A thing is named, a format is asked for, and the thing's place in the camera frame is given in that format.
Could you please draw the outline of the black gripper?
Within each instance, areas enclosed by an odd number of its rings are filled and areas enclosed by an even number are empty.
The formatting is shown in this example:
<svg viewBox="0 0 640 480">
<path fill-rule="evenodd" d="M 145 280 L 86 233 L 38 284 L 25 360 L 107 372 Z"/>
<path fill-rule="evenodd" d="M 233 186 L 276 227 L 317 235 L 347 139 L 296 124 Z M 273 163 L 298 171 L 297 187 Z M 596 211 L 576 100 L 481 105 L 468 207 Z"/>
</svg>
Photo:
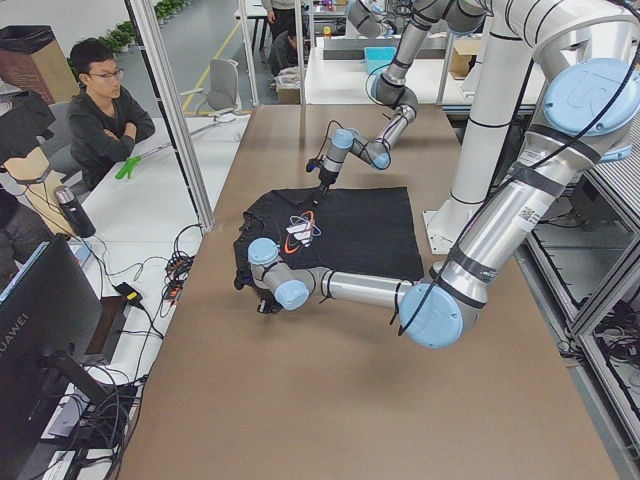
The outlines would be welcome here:
<svg viewBox="0 0 640 480">
<path fill-rule="evenodd" d="M 329 186 L 334 184 L 336 182 L 338 178 L 338 173 L 331 171 L 331 170 L 327 170 L 326 168 L 322 167 L 320 169 L 319 172 L 319 180 L 320 180 L 320 184 L 322 186 L 321 188 L 321 196 L 320 198 L 323 199 L 327 192 L 329 191 Z"/>
<path fill-rule="evenodd" d="M 275 295 L 270 290 L 257 286 L 253 286 L 252 289 L 258 297 L 258 313 L 264 315 L 277 314 L 283 309 L 282 305 L 275 299 Z"/>
</svg>

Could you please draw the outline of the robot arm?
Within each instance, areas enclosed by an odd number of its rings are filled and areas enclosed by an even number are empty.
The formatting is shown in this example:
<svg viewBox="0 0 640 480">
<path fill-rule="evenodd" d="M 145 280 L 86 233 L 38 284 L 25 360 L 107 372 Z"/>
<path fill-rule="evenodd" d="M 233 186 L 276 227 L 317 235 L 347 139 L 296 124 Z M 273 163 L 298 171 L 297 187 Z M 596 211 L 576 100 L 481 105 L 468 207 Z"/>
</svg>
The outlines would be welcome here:
<svg viewBox="0 0 640 480">
<path fill-rule="evenodd" d="M 447 23 L 456 35 L 474 32 L 484 20 L 486 10 L 472 1 L 414 1 L 396 53 L 385 70 L 376 74 L 371 85 L 372 98 L 394 111 L 388 125 L 374 140 L 368 140 L 354 128 L 339 128 L 325 155 L 308 161 L 306 170 L 319 169 L 320 185 L 314 193 L 319 203 L 334 184 L 349 153 L 372 168 L 383 171 L 391 163 L 390 150 L 418 113 L 418 99 L 405 85 L 405 77 L 427 32 L 438 21 Z"/>
<path fill-rule="evenodd" d="M 248 246 L 252 278 L 286 310 L 313 294 L 392 307 L 401 334 L 428 348 L 452 345 L 476 323 L 489 285 L 574 176 L 625 150 L 621 143 L 638 110 L 639 74 L 621 60 L 593 58 L 558 74 L 505 180 L 465 225 L 432 279 L 292 269 L 269 238 Z"/>
</svg>

